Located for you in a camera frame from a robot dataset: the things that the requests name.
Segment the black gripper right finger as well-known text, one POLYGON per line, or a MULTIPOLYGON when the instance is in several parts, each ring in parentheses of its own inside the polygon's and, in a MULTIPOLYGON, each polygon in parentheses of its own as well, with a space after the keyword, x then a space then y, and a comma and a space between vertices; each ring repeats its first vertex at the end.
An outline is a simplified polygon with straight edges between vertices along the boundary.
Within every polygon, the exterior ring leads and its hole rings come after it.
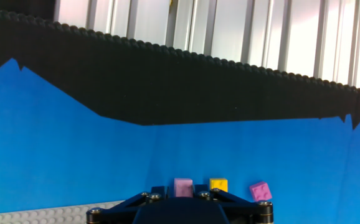
POLYGON ((192 190, 194 198, 218 205, 229 223, 273 224, 271 201, 249 202, 224 190, 210 189, 207 184, 193 185, 192 190))

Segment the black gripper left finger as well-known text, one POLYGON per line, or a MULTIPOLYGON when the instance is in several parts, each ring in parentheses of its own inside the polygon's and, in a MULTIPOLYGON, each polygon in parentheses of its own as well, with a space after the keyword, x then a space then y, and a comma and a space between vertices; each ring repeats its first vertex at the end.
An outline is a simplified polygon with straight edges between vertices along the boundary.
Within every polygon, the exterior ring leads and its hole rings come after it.
POLYGON ((146 205, 168 199, 169 187, 152 187, 149 192, 141 192, 124 200, 112 208, 91 208, 86 212, 87 224, 131 224, 136 214, 146 205))

